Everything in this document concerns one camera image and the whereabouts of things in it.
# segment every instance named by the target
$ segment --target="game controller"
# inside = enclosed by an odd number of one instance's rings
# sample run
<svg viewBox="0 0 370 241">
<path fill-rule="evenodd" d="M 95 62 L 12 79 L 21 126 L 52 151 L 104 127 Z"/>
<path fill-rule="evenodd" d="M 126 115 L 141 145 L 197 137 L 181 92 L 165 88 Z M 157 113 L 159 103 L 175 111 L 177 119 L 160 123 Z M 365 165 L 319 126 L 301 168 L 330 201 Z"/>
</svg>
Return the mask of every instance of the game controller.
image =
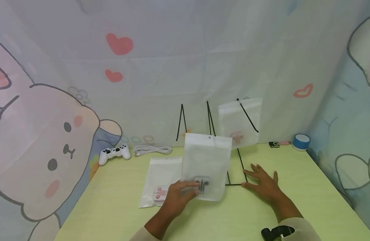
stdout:
<svg viewBox="0 0 370 241">
<path fill-rule="evenodd" d="M 116 148 L 106 148 L 101 151 L 101 155 L 99 156 L 99 165 L 103 166 L 107 163 L 108 159 L 121 156 L 126 160 L 130 159 L 130 150 L 127 145 L 121 145 L 120 147 Z"/>
</svg>

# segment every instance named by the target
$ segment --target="frosted zip bag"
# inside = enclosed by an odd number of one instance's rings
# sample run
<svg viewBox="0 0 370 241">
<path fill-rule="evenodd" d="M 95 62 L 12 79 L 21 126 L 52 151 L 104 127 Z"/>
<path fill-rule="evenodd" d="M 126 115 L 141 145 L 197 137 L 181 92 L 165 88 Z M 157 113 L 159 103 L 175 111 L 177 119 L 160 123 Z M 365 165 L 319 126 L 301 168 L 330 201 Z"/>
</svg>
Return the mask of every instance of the frosted zip bag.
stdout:
<svg viewBox="0 0 370 241">
<path fill-rule="evenodd" d="M 232 138 L 186 133 L 181 181 L 200 183 L 197 199 L 221 200 L 231 150 Z"/>
<path fill-rule="evenodd" d="M 232 138 L 232 149 L 257 144 L 259 133 L 256 132 L 240 103 L 259 131 L 262 98 L 245 99 L 219 106 L 219 135 Z"/>
<path fill-rule="evenodd" d="M 182 157 L 151 158 L 139 208 L 162 206 L 167 188 L 163 188 L 162 192 L 158 192 L 157 189 L 160 189 L 160 187 L 169 187 L 171 184 L 180 180 L 181 167 Z"/>
</svg>

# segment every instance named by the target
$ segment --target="bunny eye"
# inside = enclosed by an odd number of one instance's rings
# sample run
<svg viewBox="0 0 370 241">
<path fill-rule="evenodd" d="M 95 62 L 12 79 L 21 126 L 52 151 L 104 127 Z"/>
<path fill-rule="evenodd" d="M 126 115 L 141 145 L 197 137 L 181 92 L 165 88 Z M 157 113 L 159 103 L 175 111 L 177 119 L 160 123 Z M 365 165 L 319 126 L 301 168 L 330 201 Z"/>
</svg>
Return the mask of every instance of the bunny eye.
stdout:
<svg viewBox="0 0 370 241">
<path fill-rule="evenodd" d="M 70 123 L 65 122 L 63 126 L 64 126 L 64 129 L 65 129 L 66 132 L 70 132 L 71 131 L 71 125 L 70 125 Z"/>
<path fill-rule="evenodd" d="M 52 158 L 51 160 L 48 161 L 47 167 L 48 170 L 54 171 L 58 167 L 58 162 L 54 158 Z"/>
</svg>

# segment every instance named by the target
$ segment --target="person's right hand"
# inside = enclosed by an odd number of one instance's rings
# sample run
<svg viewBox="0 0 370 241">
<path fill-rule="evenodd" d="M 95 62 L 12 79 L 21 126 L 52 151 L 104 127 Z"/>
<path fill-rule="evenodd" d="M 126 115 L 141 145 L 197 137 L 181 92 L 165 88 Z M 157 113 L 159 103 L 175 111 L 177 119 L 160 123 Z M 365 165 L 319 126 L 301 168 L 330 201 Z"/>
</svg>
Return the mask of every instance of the person's right hand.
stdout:
<svg viewBox="0 0 370 241">
<path fill-rule="evenodd" d="M 243 170 L 246 175 L 254 177 L 259 180 L 259 185 L 253 185 L 251 183 L 243 182 L 241 186 L 252 190 L 261 198 L 270 203 L 278 200 L 284 193 L 280 190 L 278 186 L 278 173 L 275 171 L 273 173 L 273 178 L 271 178 L 264 169 L 258 164 L 257 166 L 251 164 L 253 172 L 248 170 Z"/>
<path fill-rule="evenodd" d="M 200 193 L 198 190 L 191 190 L 182 194 L 181 190 L 186 187 L 198 186 L 200 186 L 198 182 L 180 182 L 180 180 L 170 185 L 168 195 L 160 208 L 160 212 L 169 215 L 173 219 L 179 216 L 189 201 Z"/>
</svg>

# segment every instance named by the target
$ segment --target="cartoon flower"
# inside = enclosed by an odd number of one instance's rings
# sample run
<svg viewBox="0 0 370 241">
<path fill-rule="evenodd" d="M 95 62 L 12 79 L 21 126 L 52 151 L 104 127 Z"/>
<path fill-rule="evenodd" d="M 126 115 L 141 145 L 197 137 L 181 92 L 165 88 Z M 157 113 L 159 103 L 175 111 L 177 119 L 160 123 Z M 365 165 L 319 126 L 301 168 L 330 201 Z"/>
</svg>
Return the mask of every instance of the cartoon flower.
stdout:
<svg viewBox="0 0 370 241">
<path fill-rule="evenodd" d="M 86 104 L 90 104 L 91 101 L 88 99 L 88 94 L 86 91 L 84 90 L 78 90 L 76 89 L 75 87 L 70 87 L 68 89 L 68 91 L 70 92 L 70 94 L 72 94 L 76 99 L 78 99 L 78 101 L 80 101 L 83 105 L 86 105 Z"/>
</svg>

